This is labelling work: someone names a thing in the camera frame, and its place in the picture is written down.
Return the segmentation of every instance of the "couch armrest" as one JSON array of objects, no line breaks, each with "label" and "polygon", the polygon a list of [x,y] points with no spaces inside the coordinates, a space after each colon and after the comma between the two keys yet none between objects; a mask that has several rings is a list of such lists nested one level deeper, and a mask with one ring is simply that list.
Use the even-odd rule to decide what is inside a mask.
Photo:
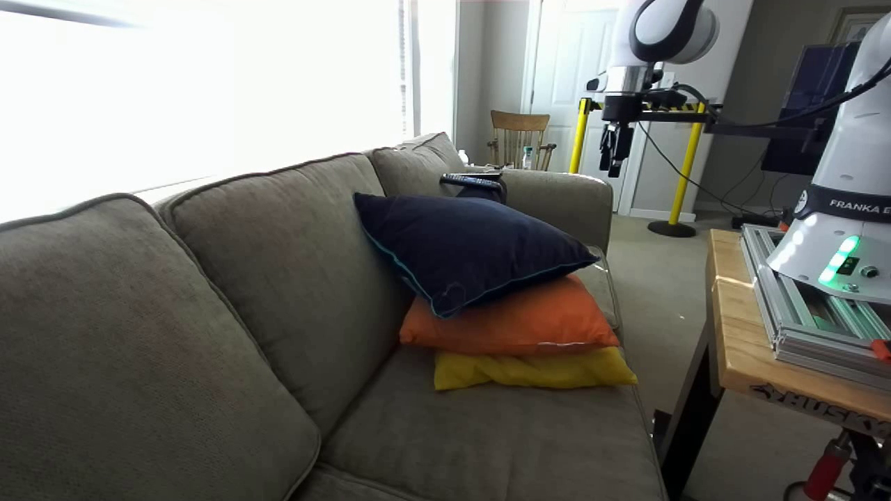
[{"label": "couch armrest", "polygon": [[506,207],[540,218],[608,254],[612,225],[612,188],[608,182],[534,169],[502,172]]}]

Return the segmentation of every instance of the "orange pillow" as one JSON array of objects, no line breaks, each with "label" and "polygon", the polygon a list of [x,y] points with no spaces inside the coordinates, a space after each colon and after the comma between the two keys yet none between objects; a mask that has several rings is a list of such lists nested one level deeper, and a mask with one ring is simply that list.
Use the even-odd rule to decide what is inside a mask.
[{"label": "orange pillow", "polygon": [[403,345],[473,357],[573,353],[618,345],[609,321],[583,282],[566,275],[498,300],[437,317],[416,299],[399,336]]}]

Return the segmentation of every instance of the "throw pillow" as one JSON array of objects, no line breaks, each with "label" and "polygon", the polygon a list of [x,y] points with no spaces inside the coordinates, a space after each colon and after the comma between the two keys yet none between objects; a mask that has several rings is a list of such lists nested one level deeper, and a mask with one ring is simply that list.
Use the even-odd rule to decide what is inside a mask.
[{"label": "throw pillow", "polygon": [[465,357],[437,353],[434,389],[463,389],[480,384],[580,389],[637,384],[620,348],[598,348],[563,357]]},{"label": "throw pillow", "polygon": [[595,263],[566,231],[484,199],[357,192],[355,203],[370,242],[439,317]]},{"label": "throw pillow", "polygon": [[506,299],[434,317],[416,299],[399,336],[403,345],[439,348],[480,357],[568,353],[618,345],[584,285],[566,275]]}]

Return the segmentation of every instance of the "chair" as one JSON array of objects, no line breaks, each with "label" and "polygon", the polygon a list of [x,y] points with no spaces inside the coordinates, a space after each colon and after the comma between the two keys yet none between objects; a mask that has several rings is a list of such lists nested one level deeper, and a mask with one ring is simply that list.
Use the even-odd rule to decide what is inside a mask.
[{"label": "chair", "polygon": [[490,112],[495,140],[487,142],[490,164],[549,169],[556,144],[543,144],[549,115]]}]

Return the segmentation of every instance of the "yellow pole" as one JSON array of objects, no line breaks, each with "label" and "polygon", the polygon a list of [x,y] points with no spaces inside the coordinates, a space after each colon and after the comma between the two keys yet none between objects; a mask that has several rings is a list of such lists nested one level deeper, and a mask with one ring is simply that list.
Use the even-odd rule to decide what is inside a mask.
[{"label": "yellow pole", "polygon": [[580,101],[580,115],[577,115],[573,151],[570,151],[570,156],[568,156],[568,172],[580,172],[591,108],[593,108],[593,101],[583,97],[583,101]]},{"label": "yellow pole", "polygon": [[687,147],[686,147],[686,164],[679,169],[683,175],[678,178],[678,188],[673,188],[669,225],[679,222],[679,210],[686,207],[686,196],[687,196],[687,185],[691,185],[691,172],[693,172],[701,129],[704,129],[704,122],[693,122],[691,126],[691,137],[687,137]]}]

